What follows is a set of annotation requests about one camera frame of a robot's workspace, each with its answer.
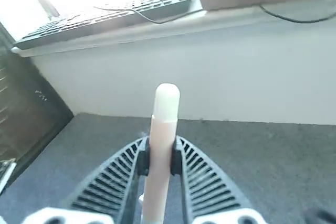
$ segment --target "black cable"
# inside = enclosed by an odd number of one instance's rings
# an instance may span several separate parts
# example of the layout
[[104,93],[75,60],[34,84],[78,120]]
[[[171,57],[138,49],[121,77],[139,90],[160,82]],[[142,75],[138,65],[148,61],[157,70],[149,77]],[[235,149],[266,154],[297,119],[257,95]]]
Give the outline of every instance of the black cable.
[[297,20],[297,19],[287,18],[287,17],[281,16],[279,14],[272,13],[269,10],[266,10],[262,5],[259,5],[259,7],[262,11],[264,11],[265,13],[267,13],[267,14],[273,16],[273,17],[280,18],[280,19],[283,19],[285,21],[289,21],[289,22],[297,23],[297,24],[313,24],[313,23],[318,23],[318,22],[322,22],[322,21],[327,21],[327,20],[330,20],[330,19],[336,17],[336,12],[335,12],[335,13],[333,13],[333,14],[327,16],[327,17],[324,17],[324,18],[313,19],[313,20]]
[[170,19],[166,19],[164,21],[156,21],[156,20],[152,20],[148,17],[146,17],[145,15],[143,15],[141,12],[135,10],[135,9],[107,9],[107,8],[102,8],[102,7],[98,7],[98,6],[94,6],[94,8],[97,8],[97,9],[100,9],[100,10],[112,10],[112,11],[115,11],[115,12],[134,12],[136,14],[139,14],[141,17],[143,17],[144,19],[154,23],[154,24],[164,24],[164,23],[168,23],[168,22],[171,22],[171,21],[174,21],[174,20],[177,20],[177,19],[180,19],[180,18],[183,18],[185,16],[188,16],[188,15],[191,15],[191,14],[194,14],[194,13],[198,13],[200,11],[202,11],[203,9],[199,9],[199,10],[194,10],[192,12],[186,12],[186,13],[183,13],[179,16],[176,16],[174,18],[170,18]]
[[336,224],[336,216],[323,209],[311,209],[304,216],[306,224]]

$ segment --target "carpet floor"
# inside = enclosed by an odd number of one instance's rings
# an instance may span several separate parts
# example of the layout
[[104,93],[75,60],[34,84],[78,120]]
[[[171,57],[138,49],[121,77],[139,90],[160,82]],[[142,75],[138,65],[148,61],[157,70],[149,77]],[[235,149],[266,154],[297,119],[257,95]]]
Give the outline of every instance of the carpet floor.
[[[206,153],[270,224],[303,223],[310,207],[336,212],[336,126],[179,120],[177,133]],[[57,207],[93,169],[149,132],[150,120],[79,114],[0,196],[8,224]],[[139,184],[139,195],[143,179]],[[182,223],[172,177],[165,224]],[[140,222],[140,207],[134,223]]]

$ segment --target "keyboard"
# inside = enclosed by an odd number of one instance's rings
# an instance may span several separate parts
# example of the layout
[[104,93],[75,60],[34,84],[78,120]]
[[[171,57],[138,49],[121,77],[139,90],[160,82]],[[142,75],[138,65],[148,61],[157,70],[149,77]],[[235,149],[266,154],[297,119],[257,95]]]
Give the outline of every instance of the keyboard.
[[[118,5],[99,6],[107,9],[135,9],[152,20],[188,12],[192,0],[129,0]],[[148,22],[132,11],[109,11],[92,8],[85,12],[57,18],[17,41],[14,46],[25,50],[59,41]]]

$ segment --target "white marker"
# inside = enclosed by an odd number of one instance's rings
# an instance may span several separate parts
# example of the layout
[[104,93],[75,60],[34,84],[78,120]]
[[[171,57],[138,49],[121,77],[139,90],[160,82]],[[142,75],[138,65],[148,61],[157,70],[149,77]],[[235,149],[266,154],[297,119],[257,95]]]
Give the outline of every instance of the white marker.
[[156,89],[149,140],[150,167],[145,180],[142,224],[163,223],[179,102],[180,91],[177,86],[163,83]]

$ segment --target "white wall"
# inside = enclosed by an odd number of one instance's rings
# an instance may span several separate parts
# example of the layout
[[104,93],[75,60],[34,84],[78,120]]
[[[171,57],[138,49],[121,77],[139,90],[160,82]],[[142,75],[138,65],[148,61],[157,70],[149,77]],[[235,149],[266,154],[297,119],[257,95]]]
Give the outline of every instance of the white wall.
[[336,21],[276,21],[33,57],[74,113],[149,117],[162,82],[180,118],[336,124]]

